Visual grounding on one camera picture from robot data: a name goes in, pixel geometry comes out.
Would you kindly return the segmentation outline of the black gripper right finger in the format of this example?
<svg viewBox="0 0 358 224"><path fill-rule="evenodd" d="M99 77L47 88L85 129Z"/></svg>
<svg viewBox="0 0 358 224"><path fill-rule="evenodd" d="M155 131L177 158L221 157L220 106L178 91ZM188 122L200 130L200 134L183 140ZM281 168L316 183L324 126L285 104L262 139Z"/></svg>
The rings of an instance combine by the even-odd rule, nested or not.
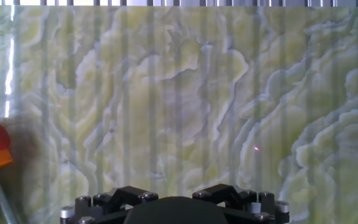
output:
<svg viewBox="0 0 358 224"><path fill-rule="evenodd" d="M289 203L276 200L269 191L236 190L232 185L217 184L192 194L195 200L209 202L222 211L227 223L287 224Z"/></svg>

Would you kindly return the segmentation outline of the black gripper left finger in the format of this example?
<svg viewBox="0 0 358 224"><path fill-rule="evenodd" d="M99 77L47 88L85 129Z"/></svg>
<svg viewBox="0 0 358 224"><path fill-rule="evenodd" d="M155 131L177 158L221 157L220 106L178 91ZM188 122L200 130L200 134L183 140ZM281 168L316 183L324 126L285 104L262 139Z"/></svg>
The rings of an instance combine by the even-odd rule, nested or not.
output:
<svg viewBox="0 0 358 224"><path fill-rule="evenodd" d="M124 223L129 214L127 205L135 207L154 200L158 200L158 194L131 186L92 197L79 196L73 205L61 208L60 224Z"/></svg>

